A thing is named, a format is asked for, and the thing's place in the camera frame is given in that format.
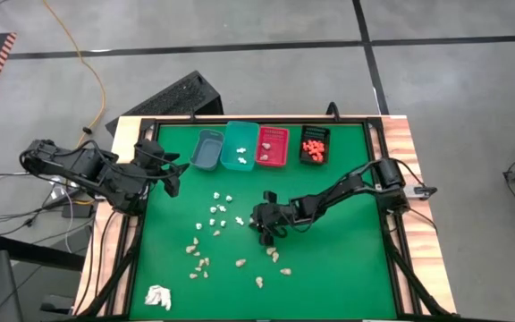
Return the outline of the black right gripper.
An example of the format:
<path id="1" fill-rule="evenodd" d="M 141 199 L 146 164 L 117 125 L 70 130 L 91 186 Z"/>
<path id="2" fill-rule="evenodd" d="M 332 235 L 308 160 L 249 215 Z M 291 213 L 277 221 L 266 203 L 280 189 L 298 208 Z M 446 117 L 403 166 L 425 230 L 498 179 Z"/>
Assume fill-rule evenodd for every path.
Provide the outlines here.
<path id="1" fill-rule="evenodd" d="M 264 246 L 274 246 L 274 236 L 286 235 L 286 226 L 294 225 L 294 208 L 289 204 L 258 204 L 249 218 L 249 227 L 261 233 L 259 243 Z"/>

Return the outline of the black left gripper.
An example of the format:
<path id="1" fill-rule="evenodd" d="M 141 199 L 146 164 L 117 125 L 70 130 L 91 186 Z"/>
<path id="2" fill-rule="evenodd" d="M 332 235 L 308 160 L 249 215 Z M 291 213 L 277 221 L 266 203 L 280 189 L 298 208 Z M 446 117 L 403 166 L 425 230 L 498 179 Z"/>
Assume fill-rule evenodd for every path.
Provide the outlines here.
<path id="1" fill-rule="evenodd" d="M 132 161 L 134 165 L 139 167 L 139 171 L 133 174 L 133 178 L 144 179 L 147 176 L 170 177 L 163 178 L 165 192 L 175 198 L 179 194 L 180 179 L 179 177 L 190 167 L 189 163 L 177 165 L 173 162 L 173 153 L 166 153 L 165 150 L 155 141 L 142 139 L 134 145 L 135 157 Z M 164 170 L 163 166 L 168 165 L 168 169 Z"/>

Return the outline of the grey-blue plastic bin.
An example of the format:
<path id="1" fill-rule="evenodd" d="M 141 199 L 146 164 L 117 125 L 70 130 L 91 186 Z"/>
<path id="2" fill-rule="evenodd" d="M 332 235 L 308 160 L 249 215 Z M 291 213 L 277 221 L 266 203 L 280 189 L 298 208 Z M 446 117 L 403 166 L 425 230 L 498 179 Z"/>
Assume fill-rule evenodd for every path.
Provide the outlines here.
<path id="1" fill-rule="evenodd" d="M 209 129 L 201 130 L 190 163 L 198 169 L 213 171 L 217 167 L 223 142 L 224 135 L 221 132 Z"/>

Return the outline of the teal translucent plastic bin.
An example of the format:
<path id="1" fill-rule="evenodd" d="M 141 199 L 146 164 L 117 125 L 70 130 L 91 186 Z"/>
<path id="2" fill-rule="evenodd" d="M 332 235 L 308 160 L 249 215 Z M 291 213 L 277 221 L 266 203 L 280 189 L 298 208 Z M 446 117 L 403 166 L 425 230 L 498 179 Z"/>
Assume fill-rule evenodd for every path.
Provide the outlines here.
<path id="1" fill-rule="evenodd" d="M 255 164 L 259 125 L 257 123 L 230 121 L 226 124 L 220 161 L 228 170 L 249 172 Z M 245 154 L 238 154 L 238 148 L 245 148 Z M 238 157 L 247 160 L 241 164 Z"/>

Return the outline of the red slotted plastic basket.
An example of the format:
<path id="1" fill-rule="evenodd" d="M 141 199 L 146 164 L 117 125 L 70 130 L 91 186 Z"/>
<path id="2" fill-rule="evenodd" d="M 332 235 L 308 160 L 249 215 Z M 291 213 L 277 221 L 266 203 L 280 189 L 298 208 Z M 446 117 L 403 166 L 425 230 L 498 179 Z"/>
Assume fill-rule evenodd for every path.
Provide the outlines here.
<path id="1" fill-rule="evenodd" d="M 267 142 L 271 148 L 266 150 L 261 144 Z M 283 167 L 287 164 L 289 147 L 289 130 L 279 127 L 261 126 L 257 139 L 255 160 L 259 165 L 270 167 Z M 262 155 L 268 155 L 267 161 L 260 161 Z"/>

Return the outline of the black slotted plastic basket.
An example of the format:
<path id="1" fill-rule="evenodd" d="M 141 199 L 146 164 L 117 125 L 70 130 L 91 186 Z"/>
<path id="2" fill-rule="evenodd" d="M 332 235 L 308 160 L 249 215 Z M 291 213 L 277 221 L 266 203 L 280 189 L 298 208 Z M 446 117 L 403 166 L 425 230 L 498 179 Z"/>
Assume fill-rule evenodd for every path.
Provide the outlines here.
<path id="1" fill-rule="evenodd" d="M 325 144 L 325 149 L 319 149 L 316 147 L 311 147 L 309 142 L 311 140 L 316 140 L 317 142 L 321 141 Z M 308 142 L 308 148 L 311 150 L 313 148 L 317 148 L 321 153 L 325 153 L 325 161 L 324 162 L 315 162 L 312 159 L 312 155 L 304 153 L 304 148 L 302 147 L 302 142 Z M 329 159 L 329 148 L 330 148 L 330 130 L 325 127 L 318 127 L 313 125 L 303 125 L 301 127 L 301 136 L 300 136 L 300 151 L 299 151 L 299 159 L 302 164 L 306 165 L 324 165 L 327 163 Z"/>

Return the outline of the crumpled white paper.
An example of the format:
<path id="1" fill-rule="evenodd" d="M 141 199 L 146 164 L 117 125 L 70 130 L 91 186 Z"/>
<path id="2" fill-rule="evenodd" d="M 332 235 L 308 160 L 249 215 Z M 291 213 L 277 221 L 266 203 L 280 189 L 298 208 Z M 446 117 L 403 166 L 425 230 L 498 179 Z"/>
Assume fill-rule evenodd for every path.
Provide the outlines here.
<path id="1" fill-rule="evenodd" d="M 161 285 L 152 285 L 145 297 L 145 304 L 148 306 L 159 305 L 169 311 L 172 308 L 171 290 Z"/>

